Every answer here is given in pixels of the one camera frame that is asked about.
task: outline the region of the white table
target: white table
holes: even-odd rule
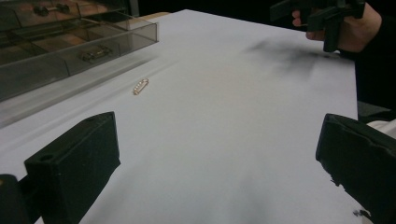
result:
[[[291,30],[189,10],[154,21],[160,43],[86,76],[148,61],[2,128],[0,173],[22,178],[30,155],[115,111],[121,166],[82,223],[361,223],[315,160],[324,115],[357,117],[352,62]]]

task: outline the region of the pistol grip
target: pistol grip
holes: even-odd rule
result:
[[[308,17],[311,15],[311,8],[300,9],[301,24],[308,24]]]
[[[325,22],[325,37],[323,50],[325,52],[334,52],[338,49],[338,38],[340,35],[341,22],[336,16],[330,17]]]

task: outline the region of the finger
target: finger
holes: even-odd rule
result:
[[[300,18],[301,16],[300,10],[294,10],[293,12],[291,12],[291,16],[295,19]]]
[[[324,40],[324,31],[316,31],[316,32],[306,32],[306,38],[310,40]]]
[[[294,26],[301,26],[301,19],[300,18],[294,19],[292,23]]]

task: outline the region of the transparent storage case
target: transparent storage case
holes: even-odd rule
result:
[[[108,2],[0,1],[0,102],[158,42]]]

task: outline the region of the black sleeve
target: black sleeve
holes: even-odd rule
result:
[[[358,100],[396,110],[396,20],[382,15],[378,34],[356,56]]]

